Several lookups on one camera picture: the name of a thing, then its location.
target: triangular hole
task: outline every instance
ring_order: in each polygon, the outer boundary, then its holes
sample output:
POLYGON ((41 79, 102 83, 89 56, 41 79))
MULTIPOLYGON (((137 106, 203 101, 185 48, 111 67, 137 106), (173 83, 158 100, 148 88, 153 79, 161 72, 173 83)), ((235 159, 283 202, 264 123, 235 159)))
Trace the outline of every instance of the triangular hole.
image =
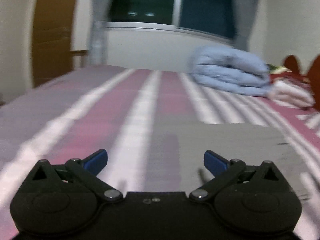
POLYGON ((46 174, 44 173, 42 167, 40 167, 37 170, 35 176, 33 177, 33 180, 46 179, 46 178, 47 178, 46 174))
POLYGON ((264 176, 264 179, 275 180, 275 181, 279 180, 272 169, 268 170, 267 174, 264 176))

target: brown wooden door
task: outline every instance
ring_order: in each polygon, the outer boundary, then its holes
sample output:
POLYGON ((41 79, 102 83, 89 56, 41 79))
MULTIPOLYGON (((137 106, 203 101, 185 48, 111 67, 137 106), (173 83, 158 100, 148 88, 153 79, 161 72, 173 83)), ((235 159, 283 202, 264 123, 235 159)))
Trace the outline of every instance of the brown wooden door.
POLYGON ((37 0, 32 40, 33 86, 72 71, 70 53, 76 0, 37 0))

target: folded white towel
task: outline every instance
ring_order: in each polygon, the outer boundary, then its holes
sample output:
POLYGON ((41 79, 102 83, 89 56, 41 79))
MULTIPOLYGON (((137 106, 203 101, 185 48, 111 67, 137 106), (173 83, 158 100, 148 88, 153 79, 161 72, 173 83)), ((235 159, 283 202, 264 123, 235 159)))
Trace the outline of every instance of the folded white towel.
POLYGON ((275 102, 281 101, 299 108, 308 108, 315 104, 315 100, 309 91, 286 80, 276 81, 268 94, 268 98, 275 102))

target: window frame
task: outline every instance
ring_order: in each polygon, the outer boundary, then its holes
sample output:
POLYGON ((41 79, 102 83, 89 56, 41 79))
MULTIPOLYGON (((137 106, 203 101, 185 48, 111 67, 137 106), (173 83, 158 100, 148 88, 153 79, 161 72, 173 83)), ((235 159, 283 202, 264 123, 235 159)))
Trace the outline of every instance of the window frame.
POLYGON ((207 33, 196 29, 188 29, 180 27, 180 17, 182 12, 182 0, 174 0, 172 12, 172 24, 158 23, 142 23, 142 22, 111 22, 110 19, 106 22, 107 29, 127 29, 127 30, 144 30, 144 31, 169 31, 174 33, 185 33, 192 36, 200 36, 208 40, 217 41, 226 45, 232 45, 233 39, 219 36, 213 33, 207 33))

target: window sill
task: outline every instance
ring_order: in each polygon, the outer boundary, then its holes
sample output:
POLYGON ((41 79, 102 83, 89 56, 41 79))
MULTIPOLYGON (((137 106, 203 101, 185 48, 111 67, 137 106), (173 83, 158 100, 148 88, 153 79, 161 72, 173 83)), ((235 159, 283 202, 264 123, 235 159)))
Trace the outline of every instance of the window sill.
POLYGON ((217 41, 220 43, 224 43, 229 46, 233 46, 233 41, 231 39, 220 37, 214 35, 212 33, 205 33, 196 30, 177 28, 174 25, 166 25, 166 24, 157 24, 157 23, 139 23, 139 22, 107 22, 107 29, 134 29, 134 30, 143 30, 143 31, 169 31, 174 33, 184 33, 191 36, 202 37, 207 40, 217 41))

